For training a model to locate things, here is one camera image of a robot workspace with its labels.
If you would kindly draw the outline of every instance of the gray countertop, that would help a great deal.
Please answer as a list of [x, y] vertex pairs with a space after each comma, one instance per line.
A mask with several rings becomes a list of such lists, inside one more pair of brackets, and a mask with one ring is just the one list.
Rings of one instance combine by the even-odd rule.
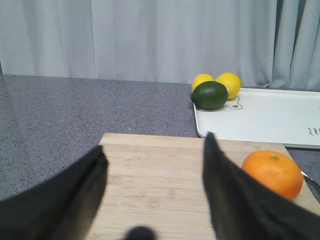
[[[199, 138], [190, 85], [0, 74], [0, 200], [62, 171], [103, 133]], [[288, 151], [320, 183], [320, 150]]]

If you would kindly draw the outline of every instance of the yellow lemon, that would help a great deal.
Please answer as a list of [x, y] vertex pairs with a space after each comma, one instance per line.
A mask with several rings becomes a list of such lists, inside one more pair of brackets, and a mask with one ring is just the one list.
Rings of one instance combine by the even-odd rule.
[[233, 72], [225, 72], [216, 78], [218, 83], [223, 84], [229, 94], [228, 99], [234, 98], [240, 91], [241, 79], [238, 75]]
[[192, 91], [195, 90], [195, 88], [199, 85], [202, 84], [203, 82], [206, 81], [214, 81], [214, 78], [209, 75], [209, 74], [205, 74], [205, 73], [201, 73], [198, 76], [196, 76], [193, 80], [193, 83], [191, 85], [191, 89]]

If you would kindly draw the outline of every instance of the plastic tray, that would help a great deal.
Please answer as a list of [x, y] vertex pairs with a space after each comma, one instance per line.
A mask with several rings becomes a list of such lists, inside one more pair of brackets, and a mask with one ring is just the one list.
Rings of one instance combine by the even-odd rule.
[[241, 88], [218, 109], [193, 108], [201, 137], [320, 149], [320, 92]]

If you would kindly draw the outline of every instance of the wooden cutting board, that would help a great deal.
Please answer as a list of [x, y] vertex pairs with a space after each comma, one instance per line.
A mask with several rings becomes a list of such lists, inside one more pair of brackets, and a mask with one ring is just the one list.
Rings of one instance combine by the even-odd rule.
[[[278, 143], [219, 140], [241, 166], [256, 150], [290, 156]], [[109, 161], [106, 192], [87, 240], [119, 240], [135, 226], [149, 226], [159, 240], [216, 239], [202, 184], [203, 138], [105, 133]], [[320, 215], [304, 182], [294, 202]]]

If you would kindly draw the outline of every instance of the lime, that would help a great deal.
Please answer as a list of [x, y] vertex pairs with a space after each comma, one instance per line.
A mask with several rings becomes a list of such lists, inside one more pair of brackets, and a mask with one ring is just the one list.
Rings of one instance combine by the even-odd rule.
[[211, 75], [206, 74], [206, 73], [201, 73], [198, 76], [196, 76], [194, 78], [192, 86], [191, 86], [192, 91], [195, 90], [195, 88], [199, 84], [202, 84], [203, 82], [206, 82], [206, 81], [214, 81], [214, 78]]
[[240, 91], [241, 88], [241, 79], [238, 75], [233, 72], [225, 72], [216, 78], [218, 83], [225, 85], [229, 97], [228, 99], [234, 98]]
[[227, 88], [217, 81], [199, 84], [191, 94], [191, 100], [201, 109], [212, 110], [221, 107], [228, 99]]

